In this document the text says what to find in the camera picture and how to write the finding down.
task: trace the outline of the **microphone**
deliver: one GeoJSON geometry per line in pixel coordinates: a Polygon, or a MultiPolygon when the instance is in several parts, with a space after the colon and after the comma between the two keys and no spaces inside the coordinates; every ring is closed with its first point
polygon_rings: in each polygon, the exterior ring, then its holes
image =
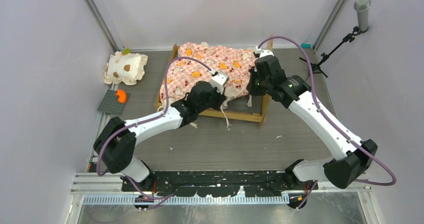
{"type": "Polygon", "coordinates": [[[371,0],[356,0],[353,7],[358,16],[358,27],[360,31],[368,30],[368,9],[371,6],[371,0]]]}

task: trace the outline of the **black mounting plate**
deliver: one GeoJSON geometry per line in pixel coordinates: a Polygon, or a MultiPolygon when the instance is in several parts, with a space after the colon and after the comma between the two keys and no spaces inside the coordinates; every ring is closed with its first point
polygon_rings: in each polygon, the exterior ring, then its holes
{"type": "MultiPolygon", "coordinates": [[[[312,181],[291,183],[289,174],[278,171],[184,171],[153,172],[152,184],[139,187],[142,191],[153,191],[158,196],[173,193],[177,197],[213,197],[235,196],[243,186],[246,197],[275,197],[285,190],[305,190],[305,185],[312,186],[312,181]]],[[[135,192],[132,184],[122,178],[123,192],[135,192]]]]}

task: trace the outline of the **gray lego baseplate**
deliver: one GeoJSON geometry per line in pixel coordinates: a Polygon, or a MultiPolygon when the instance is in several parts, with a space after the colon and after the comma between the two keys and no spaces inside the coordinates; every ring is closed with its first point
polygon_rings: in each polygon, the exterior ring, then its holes
{"type": "Polygon", "coordinates": [[[97,110],[100,112],[121,115],[122,111],[124,110],[123,108],[125,108],[125,105],[128,102],[130,94],[126,93],[127,102],[120,103],[118,101],[118,96],[115,95],[116,93],[117,93],[116,91],[109,89],[104,95],[104,98],[102,102],[100,103],[100,106],[98,107],[97,110]]]}

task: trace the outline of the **pink checkered blanket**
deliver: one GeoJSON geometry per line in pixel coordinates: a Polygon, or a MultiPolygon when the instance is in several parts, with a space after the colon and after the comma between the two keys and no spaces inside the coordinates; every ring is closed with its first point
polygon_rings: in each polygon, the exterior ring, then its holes
{"type": "MultiPolygon", "coordinates": [[[[255,64],[256,58],[252,50],[227,48],[224,46],[209,47],[194,43],[185,43],[178,49],[178,56],[188,56],[198,59],[216,71],[222,71],[229,76],[225,87],[227,100],[248,94],[246,87],[249,82],[249,69],[255,64]]],[[[211,73],[201,64],[180,59],[171,64],[167,74],[168,93],[172,103],[184,97],[198,81],[210,81],[211,73]]],[[[165,87],[160,88],[160,100],[165,99],[165,87]]]]}

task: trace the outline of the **metal bar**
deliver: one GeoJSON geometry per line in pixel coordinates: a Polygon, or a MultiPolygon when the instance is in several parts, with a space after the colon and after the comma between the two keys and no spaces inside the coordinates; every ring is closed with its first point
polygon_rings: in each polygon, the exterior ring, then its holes
{"type": "Polygon", "coordinates": [[[77,224],[78,219],[80,218],[81,209],[83,207],[84,195],[71,195],[72,203],[69,207],[69,212],[67,219],[65,221],[66,224],[77,224]]]}
{"type": "MultiPolygon", "coordinates": [[[[117,91],[118,89],[118,84],[112,84],[109,86],[110,90],[114,90],[117,91]]],[[[110,113],[105,113],[102,112],[101,116],[100,116],[100,120],[97,124],[97,128],[96,128],[96,134],[94,137],[94,140],[92,143],[94,143],[94,141],[97,139],[97,137],[100,135],[100,133],[103,131],[103,128],[105,128],[106,124],[109,122],[109,120],[111,119],[111,114],[110,113]]],[[[98,162],[98,158],[97,158],[97,153],[92,149],[91,150],[91,155],[90,155],[90,162],[89,163],[97,163],[98,162]]],[[[86,170],[88,170],[89,167],[89,163],[87,163],[86,166],[86,170]]]]}
{"type": "Polygon", "coordinates": [[[114,51],[120,51],[120,47],[117,45],[117,43],[114,40],[114,37],[112,36],[111,31],[109,30],[108,26],[106,25],[105,20],[103,19],[100,11],[98,10],[98,7],[96,6],[94,0],[85,0],[88,8],[94,15],[95,20],[99,24],[101,30],[103,31],[104,35],[106,36],[107,40],[109,41],[109,44],[111,45],[112,49],[114,51]]]}
{"type": "Polygon", "coordinates": [[[371,199],[371,193],[358,193],[358,197],[362,207],[363,215],[366,219],[366,223],[381,223],[374,208],[373,201],[371,199]]]}
{"type": "MultiPolygon", "coordinates": [[[[137,194],[112,194],[112,195],[85,195],[83,205],[134,205],[137,204],[137,194]]],[[[145,205],[158,204],[161,200],[145,205]]],[[[218,197],[210,196],[199,197],[171,197],[166,200],[163,205],[254,205],[254,204],[288,204],[290,202],[289,195],[282,193],[278,197],[251,197],[246,198],[242,194],[234,197],[218,197]]]]}
{"type": "Polygon", "coordinates": [[[331,56],[338,48],[340,48],[340,46],[342,46],[343,44],[344,44],[345,42],[344,41],[342,41],[342,42],[340,42],[329,54],[327,54],[328,56],[331,56]]]}
{"type": "Polygon", "coordinates": [[[324,28],[322,28],[321,33],[319,33],[317,41],[313,45],[313,49],[315,51],[318,50],[318,48],[320,47],[321,43],[323,42],[324,38],[326,37],[328,31],[330,30],[332,24],[336,20],[337,16],[339,15],[345,3],[346,3],[346,0],[337,0],[337,2],[335,3],[335,6],[333,10],[331,11],[329,18],[325,22],[324,28]]]}
{"type": "MultiPolygon", "coordinates": [[[[138,192],[122,192],[123,174],[106,174],[103,177],[96,173],[77,173],[72,186],[72,194],[138,194],[138,192]]],[[[314,193],[344,193],[344,192],[371,192],[371,188],[362,183],[352,183],[346,189],[339,189],[328,181],[318,182],[319,189],[313,190],[314,193]]],[[[283,193],[302,193],[303,190],[286,190],[283,193]]],[[[244,194],[243,188],[240,188],[239,194],[244,194]]]]}

